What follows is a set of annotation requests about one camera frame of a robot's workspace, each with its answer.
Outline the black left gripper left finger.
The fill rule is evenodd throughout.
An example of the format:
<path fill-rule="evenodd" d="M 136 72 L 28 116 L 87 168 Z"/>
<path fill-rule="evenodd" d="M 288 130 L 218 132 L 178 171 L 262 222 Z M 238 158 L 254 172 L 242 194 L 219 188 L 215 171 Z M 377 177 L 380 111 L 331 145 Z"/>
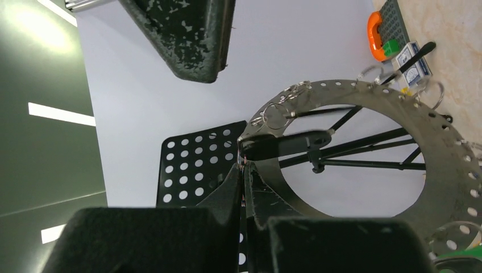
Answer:
<path fill-rule="evenodd" d="M 186 208 L 86 208 L 57 240 L 44 272 L 237 272 L 241 172 Z"/>

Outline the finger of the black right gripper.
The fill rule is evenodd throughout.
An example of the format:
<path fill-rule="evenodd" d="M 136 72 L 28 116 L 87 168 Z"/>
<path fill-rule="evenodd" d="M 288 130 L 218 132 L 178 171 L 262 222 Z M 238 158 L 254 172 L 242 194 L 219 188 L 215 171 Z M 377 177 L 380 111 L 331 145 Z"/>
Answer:
<path fill-rule="evenodd" d="M 173 74 L 211 84 L 227 66 L 233 0 L 133 0 L 120 4 Z"/>

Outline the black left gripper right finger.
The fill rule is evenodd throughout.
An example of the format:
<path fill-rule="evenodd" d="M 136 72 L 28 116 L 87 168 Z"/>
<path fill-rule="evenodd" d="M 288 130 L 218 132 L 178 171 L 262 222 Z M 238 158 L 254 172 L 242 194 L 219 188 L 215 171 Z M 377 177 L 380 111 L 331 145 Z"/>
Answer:
<path fill-rule="evenodd" d="M 306 216 L 244 169 L 249 272 L 434 272 L 414 231 L 389 218 Z"/>

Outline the green plastic key tag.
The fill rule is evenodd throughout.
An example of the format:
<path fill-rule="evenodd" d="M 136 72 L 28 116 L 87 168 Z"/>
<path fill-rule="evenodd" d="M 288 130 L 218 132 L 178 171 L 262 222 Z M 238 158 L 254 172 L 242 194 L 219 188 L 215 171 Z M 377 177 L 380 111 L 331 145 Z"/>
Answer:
<path fill-rule="evenodd" d="M 433 264 L 438 272 L 481 273 L 481 246 L 439 256 Z"/>

